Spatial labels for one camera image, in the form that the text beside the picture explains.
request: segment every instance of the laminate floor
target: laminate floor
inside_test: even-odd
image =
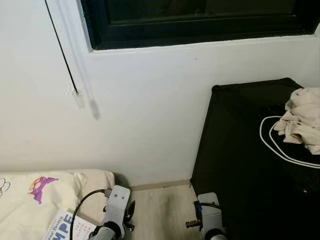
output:
[[[189,185],[171,186],[131,192],[135,212],[133,232],[125,240],[199,240],[199,227],[186,228],[185,222],[196,220],[193,201],[197,200]]]

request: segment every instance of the baseboard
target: baseboard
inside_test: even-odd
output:
[[[181,179],[176,181],[161,181],[161,182],[155,182],[155,183],[144,184],[144,185],[135,185],[135,186],[130,186],[129,188],[132,191],[139,191],[139,190],[147,190],[147,189],[168,188],[172,186],[180,186],[180,185],[188,185],[188,184],[190,184],[190,179]]]

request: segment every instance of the bed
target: bed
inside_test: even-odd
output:
[[[86,194],[114,185],[113,173],[99,169],[0,173],[0,240],[41,240],[59,209],[73,211]],[[106,203],[94,194],[78,216],[98,225]]]

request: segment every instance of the black storage box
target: black storage box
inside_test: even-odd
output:
[[[212,88],[191,183],[197,195],[217,194],[229,240],[320,240],[320,170],[281,159],[259,136],[298,88],[289,78]],[[265,139],[277,120],[265,121]],[[272,134],[289,156],[320,164]]]

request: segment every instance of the black cable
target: black cable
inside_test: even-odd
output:
[[[52,23],[52,26],[53,26],[53,30],[54,30],[54,32],[55,32],[56,39],[58,40],[58,43],[59,43],[60,50],[61,50],[61,53],[62,53],[64,62],[65,62],[66,68],[68,69],[68,72],[69,72],[69,75],[70,75],[70,78],[71,78],[71,82],[72,82],[74,91],[75,91],[76,94],[79,94],[78,89],[77,89],[76,84],[75,84],[75,81],[74,81],[74,78],[72,77],[72,74],[71,74],[69,65],[68,65],[68,63],[67,63],[67,59],[66,59],[64,50],[62,49],[61,42],[60,42],[60,39],[59,39],[59,37],[58,37],[58,33],[57,33],[57,30],[56,30],[56,27],[55,27],[55,25],[54,25],[54,21],[53,21],[53,19],[52,19],[51,13],[50,13],[47,0],[44,0],[44,2],[45,2],[45,5],[46,5],[46,9],[48,10],[48,13],[49,13],[49,17],[50,17],[50,20],[51,20],[51,23]]]
[[[221,209],[219,205],[216,205],[214,203],[206,203],[206,202],[201,202],[199,203],[200,206],[206,206],[206,207],[212,207],[215,209]]]
[[[88,193],[84,198],[81,199],[80,203],[78,204],[78,206],[75,208],[74,212],[73,212],[73,215],[72,215],[72,220],[71,220],[71,224],[70,224],[70,240],[73,240],[73,231],[74,231],[74,222],[75,222],[75,218],[76,218],[76,215],[77,215],[77,212],[81,206],[81,204],[88,198],[90,197],[91,195],[93,194],[96,194],[96,193],[103,193],[104,195],[105,192],[108,191],[107,189],[99,189],[99,190],[95,190],[95,191],[92,191],[90,193]]]

